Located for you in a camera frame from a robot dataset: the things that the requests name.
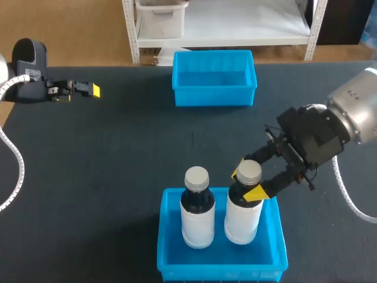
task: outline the gray bottle cap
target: gray bottle cap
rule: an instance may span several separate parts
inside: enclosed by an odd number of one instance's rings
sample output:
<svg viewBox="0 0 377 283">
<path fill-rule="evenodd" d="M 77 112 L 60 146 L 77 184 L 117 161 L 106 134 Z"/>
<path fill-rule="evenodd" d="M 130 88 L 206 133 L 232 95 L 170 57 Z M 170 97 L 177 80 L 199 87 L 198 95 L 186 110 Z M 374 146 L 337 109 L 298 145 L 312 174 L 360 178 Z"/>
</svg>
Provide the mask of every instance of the gray bottle cap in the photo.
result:
<svg viewBox="0 0 377 283">
<path fill-rule="evenodd" d="M 201 192 L 210 184 L 208 171 L 200 166 L 189 168 L 184 175 L 184 184 L 186 188 L 193 192 Z"/>
<path fill-rule="evenodd" d="M 262 178 L 262 168 L 254 160 L 242 161 L 237 169 L 237 179 L 246 186 L 258 184 Z"/>
</svg>

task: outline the white shelf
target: white shelf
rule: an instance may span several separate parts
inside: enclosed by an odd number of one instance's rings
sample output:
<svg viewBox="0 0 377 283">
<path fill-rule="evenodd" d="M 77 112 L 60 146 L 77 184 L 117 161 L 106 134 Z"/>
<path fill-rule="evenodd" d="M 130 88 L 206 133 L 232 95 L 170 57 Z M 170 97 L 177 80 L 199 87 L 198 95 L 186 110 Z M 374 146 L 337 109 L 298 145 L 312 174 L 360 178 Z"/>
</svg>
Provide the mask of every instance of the white shelf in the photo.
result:
<svg viewBox="0 0 377 283">
<path fill-rule="evenodd" d="M 310 33 L 295 0 L 191 0 L 183 38 L 150 39 L 142 26 L 141 48 L 308 44 Z"/>
</svg>

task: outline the black table surface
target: black table surface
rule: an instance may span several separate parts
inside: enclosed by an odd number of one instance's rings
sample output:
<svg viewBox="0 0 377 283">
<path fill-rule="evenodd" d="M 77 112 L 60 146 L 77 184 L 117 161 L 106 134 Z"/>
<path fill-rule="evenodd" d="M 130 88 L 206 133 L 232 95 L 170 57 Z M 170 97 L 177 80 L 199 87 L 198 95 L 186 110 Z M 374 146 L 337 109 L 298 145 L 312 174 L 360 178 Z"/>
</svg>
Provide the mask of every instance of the black table surface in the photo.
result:
<svg viewBox="0 0 377 283">
<path fill-rule="evenodd" d="M 171 68 L 53 68 L 95 81 L 101 99 L 16 105 L 4 132 L 26 165 L 24 185 L 0 213 L 0 282 L 161 282 L 158 212 L 167 187 L 194 165 L 229 186 L 240 158 L 265 145 L 264 124 L 288 107 L 322 103 L 371 62 L 257 65 L 253 107 L 176 108 Z M 346 145 L 340 167 L 355 204 L 377 216 L 377 144 Z M 284 168 L 273 159 L 271 177 Z M 0 143 L 0 199 L 18 165 Z M 331 163 L 317 189 L 278 196 L 289 267 L 282 282 L 377 282 L 377 225 L 347 207 Z"/>
</svg>

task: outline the blue storage box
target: blue storage box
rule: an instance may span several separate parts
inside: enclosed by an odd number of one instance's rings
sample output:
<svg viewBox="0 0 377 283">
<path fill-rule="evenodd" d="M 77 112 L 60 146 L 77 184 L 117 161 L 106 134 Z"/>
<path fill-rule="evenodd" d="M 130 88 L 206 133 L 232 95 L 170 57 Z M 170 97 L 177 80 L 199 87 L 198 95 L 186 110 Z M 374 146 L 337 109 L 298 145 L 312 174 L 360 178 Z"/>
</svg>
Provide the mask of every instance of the blue storage box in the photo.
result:
<svg viewBox="0 0 377 283">
<path fill-rule="evenodd" d="M 257 78 L 250 50 L 176 52 L 176 106 L 251 106 Z"/>
<path fill-rule="evenodd" d="M 224 233 L 227 187 L 211 188 L 216 200 L 215 236 L 205 249 L 192 249 L 181 232 L 184 189 L 165 189 L 158 230 L 157 268 L 164 281 L 279 281 L 288 267 L 276 198 L 265 200 L 255 239 L 230 242 Z"/>
</svg>

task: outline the shelf leg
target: shelf leg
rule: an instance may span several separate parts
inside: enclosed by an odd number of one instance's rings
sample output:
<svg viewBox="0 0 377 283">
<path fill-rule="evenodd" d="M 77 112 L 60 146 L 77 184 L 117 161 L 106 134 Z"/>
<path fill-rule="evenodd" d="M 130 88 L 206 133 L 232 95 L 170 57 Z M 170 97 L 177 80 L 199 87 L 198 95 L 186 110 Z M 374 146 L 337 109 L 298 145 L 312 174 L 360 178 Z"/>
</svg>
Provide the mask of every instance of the shelf leg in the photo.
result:
<svg viewBox="0 0 377 283">
<path fill-rule="evenodd" d="M 313 16 L 312 28 L 310 29 L 309 41 L 306 47 L 305 61 L 313 59 L 314 50 L 318 40 L 320 26 L 322 25 L 323 16 L 325 14 L 328 0 L 318 0 L 316 12 Z"/>
<path fill-rule="evenodd" d="M 140 63 L 139 45 L 134 20 L 134 0 L 122 0 L 125 25 L 127 26 L 128 40 L 133 63 Z"/>
</svg>

